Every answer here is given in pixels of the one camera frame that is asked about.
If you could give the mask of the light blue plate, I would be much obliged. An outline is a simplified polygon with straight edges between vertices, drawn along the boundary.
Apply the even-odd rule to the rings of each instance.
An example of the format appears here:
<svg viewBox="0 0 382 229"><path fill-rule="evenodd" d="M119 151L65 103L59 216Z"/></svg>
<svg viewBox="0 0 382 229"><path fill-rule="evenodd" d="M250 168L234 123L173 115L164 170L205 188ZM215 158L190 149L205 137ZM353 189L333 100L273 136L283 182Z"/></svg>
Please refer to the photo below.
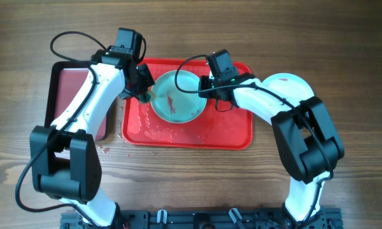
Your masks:
<svg viewBox="0 0 382 229"><path fill-rule="evenodd" d="M155 113L170 123L186 123L196 119L206 107L207 99L187 94L176 88L176 70L161 75L152 86L156 98L151 101Z"/></svg>
<svg viewBox="0 0 382 229"><path fill-rule="evenodd" d="M315 96L315 93L306 81L290 73L273 74L262 83L294 106L298 106L300 101Z"/></svg>

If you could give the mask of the light blue plate back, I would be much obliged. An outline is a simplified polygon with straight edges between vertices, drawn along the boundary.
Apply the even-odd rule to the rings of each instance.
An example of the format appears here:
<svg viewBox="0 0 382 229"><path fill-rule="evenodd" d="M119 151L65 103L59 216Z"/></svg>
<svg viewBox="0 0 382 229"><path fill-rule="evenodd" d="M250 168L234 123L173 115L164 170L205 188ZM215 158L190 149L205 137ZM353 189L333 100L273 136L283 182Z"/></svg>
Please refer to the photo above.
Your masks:
<svg viewBox="0 0 382 229"><path fill-rule="evenodd" d="M156 98L151 101L155 113L170 123L186 123L196 119L206 107L207 99L187 94L176 88L176 70L161 75L152 86Z"/></svg>

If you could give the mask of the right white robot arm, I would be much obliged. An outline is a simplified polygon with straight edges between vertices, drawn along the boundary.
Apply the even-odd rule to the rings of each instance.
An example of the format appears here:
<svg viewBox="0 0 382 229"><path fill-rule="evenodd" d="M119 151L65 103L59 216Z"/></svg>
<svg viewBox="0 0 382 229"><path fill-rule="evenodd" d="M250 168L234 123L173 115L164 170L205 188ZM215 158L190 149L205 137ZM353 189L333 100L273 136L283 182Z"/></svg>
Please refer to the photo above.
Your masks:
<svg viewBox="0 0 382 229"><path fill-rule="evenodd" d="M323 185L334 176L344 147L324 103L300 77L274 74L264 81L250 73L227 81L202 76L199 96L230 102L272 126L280 160L290 175L283 207L296 227L320 212Z"/></svg>

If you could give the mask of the green yellow sponge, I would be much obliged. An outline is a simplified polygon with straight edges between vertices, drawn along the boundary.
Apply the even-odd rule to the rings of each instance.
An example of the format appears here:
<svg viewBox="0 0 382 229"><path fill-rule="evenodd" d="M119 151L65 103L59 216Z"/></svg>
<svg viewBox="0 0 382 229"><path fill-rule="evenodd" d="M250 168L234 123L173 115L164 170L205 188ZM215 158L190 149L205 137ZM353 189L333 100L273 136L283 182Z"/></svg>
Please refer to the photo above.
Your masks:
<svg viewBox="0 0 382 229"><path fill-rule="evenodd" d="M155 93L152 90L147 90L139 94L138 101L140 104L146 104L153 101L155 98Z"/></svg>

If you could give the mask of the light blue plate front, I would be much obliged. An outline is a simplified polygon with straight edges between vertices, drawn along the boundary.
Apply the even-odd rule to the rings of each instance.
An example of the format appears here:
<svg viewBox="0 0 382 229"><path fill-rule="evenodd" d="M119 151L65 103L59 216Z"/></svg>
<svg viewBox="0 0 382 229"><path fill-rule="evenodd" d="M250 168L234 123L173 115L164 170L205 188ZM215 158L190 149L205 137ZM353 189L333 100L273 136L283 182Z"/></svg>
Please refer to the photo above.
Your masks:
<svg viewBox="0 0 382 229"><path fill-rule="evenodd" d="M298 106L300 101L315 96L315 93L306 81L290 73L273 74L262 83L294 106Z"/></svg>

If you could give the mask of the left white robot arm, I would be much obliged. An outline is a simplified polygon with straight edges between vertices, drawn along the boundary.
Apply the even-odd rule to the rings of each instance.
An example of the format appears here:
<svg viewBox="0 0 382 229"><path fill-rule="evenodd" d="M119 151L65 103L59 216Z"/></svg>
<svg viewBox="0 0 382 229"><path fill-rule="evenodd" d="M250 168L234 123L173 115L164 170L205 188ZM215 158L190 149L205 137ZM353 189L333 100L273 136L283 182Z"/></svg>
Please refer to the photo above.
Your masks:
<svg viewBox="0 0 382 229"><path fill-rule="evenodd" d="M96 134L116 97L146 102L154 84L146 64L116 48L98 50L89 61L84 84L65 111L30 134L32 183L38 192L73 207L92 228L125 228L117 203L100 187L102 168Z"/></svg>

